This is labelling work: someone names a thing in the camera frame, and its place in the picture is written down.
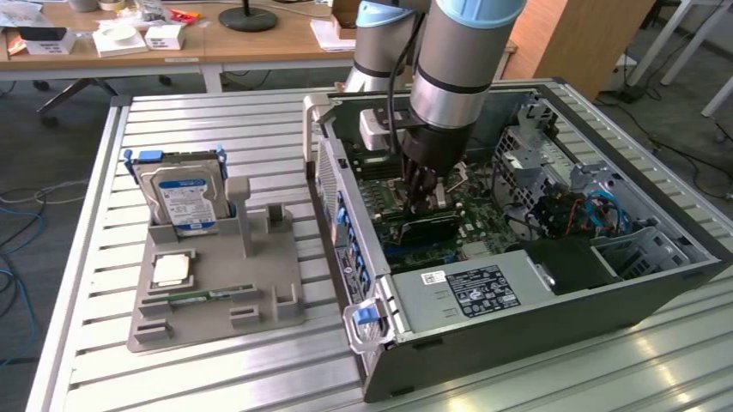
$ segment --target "aluminum table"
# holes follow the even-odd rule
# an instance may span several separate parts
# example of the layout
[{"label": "aluminum table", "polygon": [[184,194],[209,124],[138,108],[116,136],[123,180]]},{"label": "aluminum table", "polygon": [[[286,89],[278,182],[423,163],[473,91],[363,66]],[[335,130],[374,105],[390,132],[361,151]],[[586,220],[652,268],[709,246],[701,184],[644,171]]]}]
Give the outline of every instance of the aluminum table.
[{"label": "aluminum table", "polygon": [[[569,106],[733,248],[732,222],[568,86]],[[327,89],[132,99],[110,109],[28,410],[489,411],[719,410],[733,405],[733,275],[721,274],[620,330],[381,403],[361,401],[325,250],[302,172],[302,99]],[[594,156],[566,124],[560,139]],[[294,214],[309,320],[144,354],[126,339],[148,208],[122,150],[222,143],[230,174],[253,184],[249,208]]]}]

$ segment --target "small white box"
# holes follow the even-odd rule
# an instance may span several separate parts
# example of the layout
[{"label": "small white box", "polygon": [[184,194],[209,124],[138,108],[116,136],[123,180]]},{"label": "small white box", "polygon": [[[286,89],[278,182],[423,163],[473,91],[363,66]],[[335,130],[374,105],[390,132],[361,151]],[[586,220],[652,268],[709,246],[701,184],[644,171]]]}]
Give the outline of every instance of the small white box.
[{"label": "small white box", "polygon": [[146,33],[146,43],[151,50],[180,50],[184,40],[183,26],[178,24],[154,26]]},{"label": "small white box", "polygon": [[100,58],[148,51],[146,40],[135,27],[103,28],[92,33],[92,39]]},{"label": "small white box", "polygon": [[617,92],[625,86],[625,79],[632,76],[632,72],[637,67],[637,61],[626,56],[621,55],[617,61],[617,66],[614,67],[613,73],[608,78],[606,85],[601,89],[601,92]]},{"label": "small white box", "polygon": [[19,27],[30,54],[70,54],[76,35],[64,27]]}]

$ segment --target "black lamp base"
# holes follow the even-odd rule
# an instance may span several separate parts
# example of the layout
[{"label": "black lamp base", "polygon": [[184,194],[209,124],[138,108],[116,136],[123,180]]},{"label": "black lamp base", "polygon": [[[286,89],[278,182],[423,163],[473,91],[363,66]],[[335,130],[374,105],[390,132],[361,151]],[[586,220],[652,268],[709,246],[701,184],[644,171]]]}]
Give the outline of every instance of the black lamp base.
[{"label": "black lamp base", "polygon": [[237,7],[221,12],[219,23],[238,32],[263,32],[278,25],[278,16],[257,8],[251,8],[250,15],[246,15],[245,8]]}]

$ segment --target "power supply label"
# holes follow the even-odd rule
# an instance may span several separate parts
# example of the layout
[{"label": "power supply label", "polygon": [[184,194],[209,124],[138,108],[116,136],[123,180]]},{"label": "power supply label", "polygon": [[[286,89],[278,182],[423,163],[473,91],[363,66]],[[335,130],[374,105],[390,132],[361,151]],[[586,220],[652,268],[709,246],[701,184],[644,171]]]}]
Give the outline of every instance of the power supply label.
[{"label": "power supply label", "polygon": [[520,306],[520,298],[496,265],[446,275],[446,279],[469,318]]}]

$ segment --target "metal bracket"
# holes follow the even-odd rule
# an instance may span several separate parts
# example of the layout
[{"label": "metal bracket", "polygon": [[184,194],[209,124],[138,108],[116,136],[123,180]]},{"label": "metal bracket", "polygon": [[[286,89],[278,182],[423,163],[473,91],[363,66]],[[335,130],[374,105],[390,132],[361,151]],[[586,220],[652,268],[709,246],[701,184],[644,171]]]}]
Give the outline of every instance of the metal bracket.
[{"label": "metal bracket", "polygon": [[313,157],[313,122],[322,123],[331,108],[331,100],[325,93],[309,94],[302,100],[302,157],[306,165]]}]

